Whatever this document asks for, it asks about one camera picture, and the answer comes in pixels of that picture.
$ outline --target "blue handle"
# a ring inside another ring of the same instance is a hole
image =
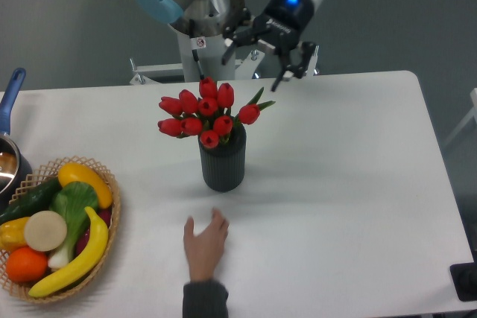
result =
[[[22,87],[23,80],[27,72],[25,69],[18,68],[12,73],[12,78],[8,83],[5,94],[0,102],[0,133],[10,134],[10,116],[16,96]]]

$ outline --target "red tulip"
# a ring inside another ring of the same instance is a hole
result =
[[[182,105],[182,109],[188,115],[196,113],[199,108],[199,101],[194,94],[186,89],[182,90],[179,94],[179,101]]]
[[[186,118],[180,122],[180,129],[187,136],[196,136],[202,132],[202,121],[198,118]]]
[[[228,115],[222,115],[214,122],[214,132],[220,136],[225,136],[230,133],[232,126],[232,119]]]
[[[260,115],[260,108],[256,104],[248,104],[238,111],[238,119],[243,124],[253,124]]]
[[[171,137],[177,137],[182,133],[182,129],[180,128],[180,121],[175,118],[159,121],[157,123],[157,126],[159,126],[159,131]]]
[[[233,105],[233,88],[228,83],[222,83],[218,88],[217,103],[220,108],[230,108]]]
[[[200,143],[205,148],[213,149],[218,146],[218,134],[213,130],[206,130],[200,135]]]
[[[210,117],[214,115],[215,111],[218,109],[217,100],[215,98],[205,97],[202,98],[199,102],[199,112],[201,115]]]
[[[199,93],[202,97],[217,98],[217,83],[211,77],[200,80]]]
[[[159,107],[164,109],[169,115],[182,115],[182,106],[177,98],[162,97]]]

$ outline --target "black vase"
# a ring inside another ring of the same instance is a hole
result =
[[[245,175],[246,144],[247,133],[242,124],[232,129],[224,146],[207,149],[199,141],[202,175],[211,189],[225,192],[239,186]]]

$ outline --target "green vegetable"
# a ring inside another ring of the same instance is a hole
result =
[[[68,228],[65,241],[53,251],[48,260],[48,266],[52,270],[59,270],[73,260],[76,241],[89,226],[89,218],[84,211],[87,206],[98,210],[98,195],[85,182],[66,185],[51,201],[50,210],[60,214]]]
[[[47,210],[53,196],[60,190],[61,185],[56,177],[35,186],[0,214],[0,225]]]

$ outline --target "yellow pepper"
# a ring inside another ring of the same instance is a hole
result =
[[[23,236],[23,229],[29,217],[22,217],[8,221],[0,226],[0,249],[12,252],[20,247],[27,246],[25,237]]]
[[[85,165],[74,162],[66,163],[58,171],[58,180],[62,187],[67,186],[70,182],[90,184],[98,195],[100,209],[107,209],[113,204],[110,188],[93,169]]]
[[[84,210],[89,216],[91,226],[89,227],[89,241],[83,252],[65,267],[36,283],[28,291],[31,297],[46,297],[75,283],[86,275],[103,256],[109,236],[107,225],[93,208],[87,206]]]

